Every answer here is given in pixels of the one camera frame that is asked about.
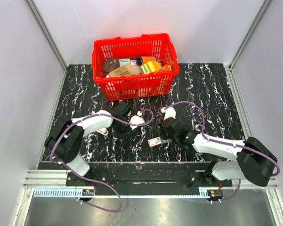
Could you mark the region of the red white staple box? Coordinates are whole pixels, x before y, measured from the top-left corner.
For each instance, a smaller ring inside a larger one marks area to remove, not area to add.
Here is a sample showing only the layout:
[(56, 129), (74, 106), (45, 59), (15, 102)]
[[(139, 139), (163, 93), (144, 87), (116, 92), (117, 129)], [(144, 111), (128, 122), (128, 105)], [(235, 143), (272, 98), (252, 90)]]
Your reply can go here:
[(160, 137), (155, 137), (148, 140), (149, 147), (154, 147), (171, 142), (171, 139), (161, 139)]

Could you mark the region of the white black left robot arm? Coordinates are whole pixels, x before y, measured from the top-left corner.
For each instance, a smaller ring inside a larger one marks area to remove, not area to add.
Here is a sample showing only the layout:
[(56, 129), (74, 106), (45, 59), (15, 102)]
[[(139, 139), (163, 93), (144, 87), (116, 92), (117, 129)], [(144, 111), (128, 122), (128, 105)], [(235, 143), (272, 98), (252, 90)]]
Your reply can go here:
[(108, 134), (108, 128), (115, 126), (125, 134), (133, 130), (125, 119), (130, 115), (131, 107), (120, 102), (115, 107), (106, 107), (98, 112), (81, 118), (59, 118), (45, 140), (44, 147), (50, 152), (50, 160), (60, 161), (77, 174), (76, 181), (82, 186), (91, 184), (93, 176), (90, 166), (80, 155), (83, 139), (94, 132)]

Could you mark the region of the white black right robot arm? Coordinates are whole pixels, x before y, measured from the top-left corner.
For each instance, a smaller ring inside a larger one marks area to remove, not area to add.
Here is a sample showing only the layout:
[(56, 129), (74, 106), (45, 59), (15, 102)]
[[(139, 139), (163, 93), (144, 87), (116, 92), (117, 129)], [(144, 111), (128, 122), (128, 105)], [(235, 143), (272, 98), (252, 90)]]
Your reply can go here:
[(277, 158), (254, 137), (248, 137), (246, 141), (212, 137), (186, 130), (173, 117), (165, 119), (161, 129), (185, 151), (208, 153), (229, 160), (211, 164), (204, 178), (209, 186), (216, 186), (226, 179), (246, 179), (254, 185), (266, 187), (277, 163)]

